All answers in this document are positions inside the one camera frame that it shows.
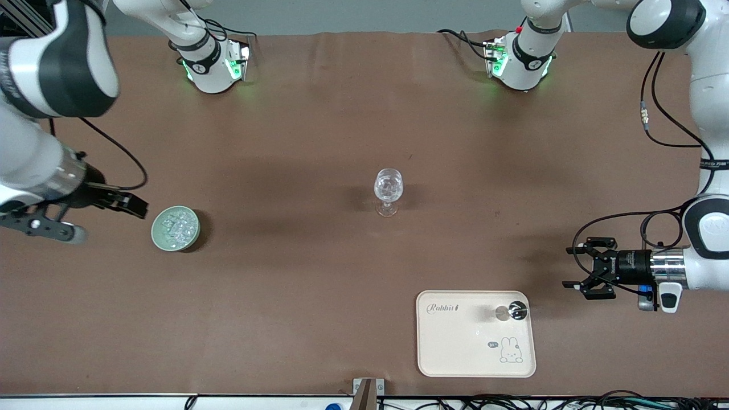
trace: brown table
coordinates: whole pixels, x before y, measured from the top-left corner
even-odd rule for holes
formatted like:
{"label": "brown table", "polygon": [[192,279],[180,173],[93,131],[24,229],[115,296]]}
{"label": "brown table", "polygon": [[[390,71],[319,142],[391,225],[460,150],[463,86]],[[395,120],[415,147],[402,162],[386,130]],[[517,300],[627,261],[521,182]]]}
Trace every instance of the brown table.
{"label": "brown table", "polygon": [[[624,34],[567,34],[529,93],[436,34],[261,37],[250,82],[216,96],[186,81],[166,39],[110,42],[122,95],[96,123],[149,169],[149,216],[73,211],[90,232],[75,247],[1,233],[2,392],[335,393],[379,376],[395,394],[728,395],[729,295],[688,292],[678,314],[651,314],[560,283],[584,278],[564,253],[583,223],[697,186],[697,150],[642,133],[652,53]],[[688,75],[671,56],[658,92],[693,127]],[[656,136],[686,141],[652,114]],[[110,182],[138,179],[80,121],[58,133]],[[386,219],[371,187],[390,166],[406,186]],[[150,241],[175,204],[204,215],[195,252]],[[655,240],[675,234],[666,219]],[[638,247],[638,224],[588,232]],[[428,289],[524,292],[535,375],[422,376],[414,303]]]}

